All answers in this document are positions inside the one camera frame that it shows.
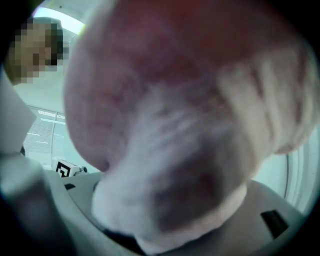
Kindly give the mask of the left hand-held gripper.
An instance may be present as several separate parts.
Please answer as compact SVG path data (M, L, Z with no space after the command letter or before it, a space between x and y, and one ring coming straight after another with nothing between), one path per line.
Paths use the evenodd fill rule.
M73 177L88 173L88 169L85 166L78 166L61 159L57 160L55 171L61 178Z

